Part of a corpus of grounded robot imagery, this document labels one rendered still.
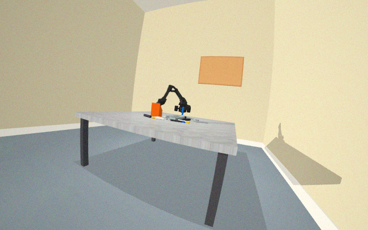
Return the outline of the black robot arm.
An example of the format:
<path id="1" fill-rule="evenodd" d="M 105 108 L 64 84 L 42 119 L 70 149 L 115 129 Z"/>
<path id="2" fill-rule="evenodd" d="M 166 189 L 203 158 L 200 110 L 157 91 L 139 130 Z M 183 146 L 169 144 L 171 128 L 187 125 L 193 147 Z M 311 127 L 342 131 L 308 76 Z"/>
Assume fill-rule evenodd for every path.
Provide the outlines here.
<path id="1" fill-rule="evenodd" d="M 172 88 L 174 89 L 174 90 L 172 90 Z M 172 85 L 169 85 L 168 86 L 168 88 L 167 88 L 167 91 L 166 91 L 166 93 L 164 94 L 164 96 L 163 97 L 161 97 L 160 99 L 158 99 L 158 101 L 156 102 L 156 103 L 159 103 L 160 105 L 164 105 L 165 104 L 165 102 L 166 102 L 166 97 L 167 97 L 167 95 L 168 95 L 168 93 L 169 92 L 175 92 L 176 93 L 176 95 L 178 96 L 178 98 L 180 99 L 180 102 L 179 102 L 179 105 L 180 105 L 180 107 L 181 106 L 185 106 L 185 108 L 187 108 L 187 107 L 191 107 L 190 105 L 187 105 L 187 101 L 186 101 L 186 99 L 180 94 L 180 92 L 178 91 L 178 89 L 177 88 L 175 88 L 174 86 L 172 86 Z"/>

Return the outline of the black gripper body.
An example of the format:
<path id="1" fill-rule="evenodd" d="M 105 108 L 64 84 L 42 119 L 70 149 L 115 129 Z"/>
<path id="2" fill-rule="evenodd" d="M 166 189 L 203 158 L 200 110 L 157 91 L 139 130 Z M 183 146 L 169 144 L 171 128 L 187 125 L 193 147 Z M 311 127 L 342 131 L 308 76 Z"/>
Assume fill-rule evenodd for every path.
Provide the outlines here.
<path id="1" fill-rule="evenodd" d="M 175 106 L 174 110 L 175 111 L 178 111 L 178 109 L 179 109 L 178 106 Z M 191 108 L 190 107 L 187 107 L 187 112 L 190 113 L 190 111 L 191 111 Z"/>

